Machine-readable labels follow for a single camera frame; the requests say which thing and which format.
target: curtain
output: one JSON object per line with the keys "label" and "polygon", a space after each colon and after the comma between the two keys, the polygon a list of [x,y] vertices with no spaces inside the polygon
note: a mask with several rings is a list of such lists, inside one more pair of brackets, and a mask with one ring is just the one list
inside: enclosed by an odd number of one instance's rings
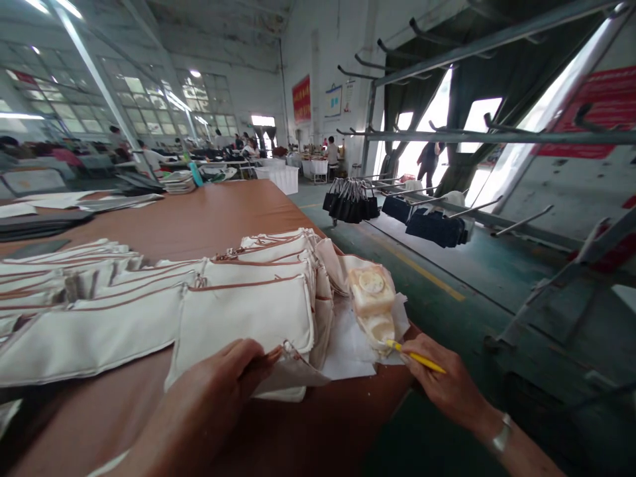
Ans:
{"label": "curtain", "polygon": [[[520,22],[564,5],[568,0],[484,0],[483,3]],[[463,128],[472,103],[477,99],[492,97],[503,98],[495,120],[506,125],[516,125],[563,71],[603,19],[602,14],[590,15],[541,34],[545,40],[538,45],[518,40],[494,50],[494,57],[491,59],[473,56],[459,61],[456,65],[458,68],[452,72],[448,127]],[[429,32],[467,44],[508,26],[466,9],[430,29]],[[414,38],[398,50],[427,59],[452,50],[452,47]],[[387,66],[399,69],[416,62],[393,56],[387,56],[386,59]],[[411,126],[415,129],[421,120],[418,112],[423,109],[422,115],[424,114],[444,73],[444,70],[438,68],[426,73],[432,74],[426,81],[412,79],[405,86],[387,85],[384,93],[385,131],[394,131],[399,114],[408,111],[414,112]],[[399,156],[407,143],[400,142],[396,150],[393,150],[392,146],[391,141],[386,142],[386,150],[390,157],[386,160],[387,164],[383,164],[383,172],[397,170]],[[487,157],[495,146],[484,145],[475,154],[458,154],[456,144],[448,144],[450,167],[436,195],[450,190],[466,189],[472,181],[477,164]]]}

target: ceiling light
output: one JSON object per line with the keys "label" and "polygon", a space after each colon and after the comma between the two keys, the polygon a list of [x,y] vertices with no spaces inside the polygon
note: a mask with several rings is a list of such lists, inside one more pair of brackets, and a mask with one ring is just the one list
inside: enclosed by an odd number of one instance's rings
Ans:
{"label": "ceiling light", "polygon": [[81,13],[79,10],[77,10],[75,8],[75,5],[73,5],[72,3],[70,3],[68,0],[57,0],[57,2],[63,6],[65,9],[68,10],[68,12],[71,15],[74,15],[75,17],[79,18],[81,20]]}
{"label": "ceiling light", "polygon": [[4,119],[44,119],[44,116],[27,115],[22,113],[0,113],[0,118]]}
{"label": "ceiling light", "polygon": [[40,3],[40,0],[25,0],[25,2],[27,2],[32,7],[37,8],[42,13],[49,13],[48,9],[42,3]]}

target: pencil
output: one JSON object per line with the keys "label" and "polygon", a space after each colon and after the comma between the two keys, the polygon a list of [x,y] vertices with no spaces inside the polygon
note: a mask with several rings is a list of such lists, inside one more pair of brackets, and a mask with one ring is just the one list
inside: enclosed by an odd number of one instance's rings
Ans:
{"label": "pencil", "polygon": [[[393,340],[387,340],[386,345],[390,348],[393,348],[396,351],[400,351],[400,352],[402,351],[402,345]],[[446,371],[444,370],[444,368],[435,364],[433,361],[426,359],[424,356],[420,356],[417,353],[409,353],[409,356],[412,357],[418,363],[426,366],[428,369],[446,374]]]}

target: bracelet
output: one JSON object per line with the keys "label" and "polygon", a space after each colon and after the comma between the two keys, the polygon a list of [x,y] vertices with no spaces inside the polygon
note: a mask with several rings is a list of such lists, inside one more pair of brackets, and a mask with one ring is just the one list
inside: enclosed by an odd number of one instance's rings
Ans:
{"label": "bracelet", "polygon": [[496,456],[500,456],[505,451],[505,446],[508,444],[508,438],[512,431],[512,419],[510,414],[503,415],[503,429],[497,437],[492,440],[492,451]]}

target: red sign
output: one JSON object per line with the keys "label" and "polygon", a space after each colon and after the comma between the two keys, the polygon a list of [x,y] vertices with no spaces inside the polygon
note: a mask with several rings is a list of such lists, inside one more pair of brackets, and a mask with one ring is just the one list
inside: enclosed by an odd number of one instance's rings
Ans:
{"label": "red sign", "polygon": [[[583,83],[563,112],[555,133],[581,132],[574,126],[576,112],[584,104],[592,104],[585,119],[608,129],[630,131],[636,127],[636,66],[593,73]],[[605,159],[614,150],[612,144],[546,144],[539,156]]]}
{"label": "red sign", "polygon": [[35,82],[35,79],[30,74],[22,73],[16,70],[11,70],[11,71],[13,71],[13,74],[15,74],[18,77],[18,80],[22,81],[23,83],[29,83],[35,86],[38,85]]}
{"label": "red sign", "polygon": [[297,123],[311,120],[311,94],[309,92],[309,75],[291,89],[293,95],[293,118]]}

